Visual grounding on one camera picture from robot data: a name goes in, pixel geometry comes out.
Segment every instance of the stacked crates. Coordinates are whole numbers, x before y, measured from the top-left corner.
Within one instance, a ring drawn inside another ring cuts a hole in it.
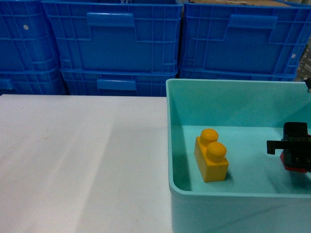
[[[166,96],[178,72],[176,0],[43,0],[72,95]]]
[[[181,78],[295,79],[311,34],[310,6],[280,1],[276,5],[287,6],[213,2],[185,3]]]
[[[59,52],[39,0],[0,0],[0,94],[64,94]]]

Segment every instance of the crate rim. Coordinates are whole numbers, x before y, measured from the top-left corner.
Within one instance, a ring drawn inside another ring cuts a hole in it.
[[[105,2],[78,2],[78,1],[61,1],[61,0],[41,0],[42,3],[50,3],[50,4],[74,4],[74,5],[109,5],[109,6],[120,6],[120,5],[127,5],[127,6],[175,6],[175,7],[182,7],[184,3],[182,0],[174,0],[176,4],[145,4],[145,3],[131,3],[131,4],[121,4],[121,3],[105,3]]]
[[[59,70],[59,67],[54,67],[53,69],[44,70],[44,71],[32,71],[32,70],[27,70],[27,71],[9,71],[9,70],[0,70],[0,74],[44,75],[44,74],[49,74],[49,73],[55,72],[57,70]]]
[[[288,6],[247,6],[247,5],[224,5],[224,4],[208,4],[210,6],[222,6],[222,7],[243,7],[243,8],[281,8],[281,9],[304,9],[304,8],[311,8],[311,5],[308,4],[304,4],[304,3],[294,3],[294,2],[289,2],[289,1],[281,1],[281,0],[272,0],[272,1],[276,1],[276,2],[281,2],[284,3]],[[206,6],[207,4],[204,3],[190,3],[190,2],[184,2],[184,5],[198,5],[198,6]]]
[[[67,73],[83,73],[83,74],[107,74],[107,75],[145,75],[145,76],[171,76],[176,75],[178,70],[174,72],[122,72],[122,71],[104,71],[104,70],[80,70],[80,69],[60,69],[61,72]]]
[[[0,0],[0,1],[13,1],[13,2],[25,2],[25,1],[41,1],[41,0]]]
[[[236,71],[227,71],[227,70],[207,70],[207,69],[191,69],[179,67],[179,70],[187,72],[202,72],[202,73],[216,73],[216,74],[227,74],[227,75],[239,75],[239,76],[261,76],[261,77],[284,77],[284,78],[295,78],[297,74],[270,74],[270,73],[247,73],[247,72],[236,72]]]

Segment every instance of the crate handle slot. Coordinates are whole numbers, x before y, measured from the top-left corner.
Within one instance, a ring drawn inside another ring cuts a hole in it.
[[[276,28],[276,16],[230,15],[228,26],[231,28]]]
[[[109,14],[93,13],[86,14],[88,26],[100,27],[134,27],[134,15],[132,13]]]
[[[0,79],[0,89],[2,90],[14,90],[14,83],[11,79]]]
[[[120,90],[120,91],[137,91],[135,80],[97,80],[97,89],[103,90]]]

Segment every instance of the white table surface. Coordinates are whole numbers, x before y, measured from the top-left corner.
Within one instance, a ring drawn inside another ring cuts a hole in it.
[[[0,96],[1,233],[171,233],[166,98]]]

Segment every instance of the yellow lego brick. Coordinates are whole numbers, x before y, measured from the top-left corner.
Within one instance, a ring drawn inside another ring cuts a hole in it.
[[[194,155],[204,182],[225,180],[229,166],[227,149],[217,140],[218,134],[213,129],[203,130],[195,140]]]

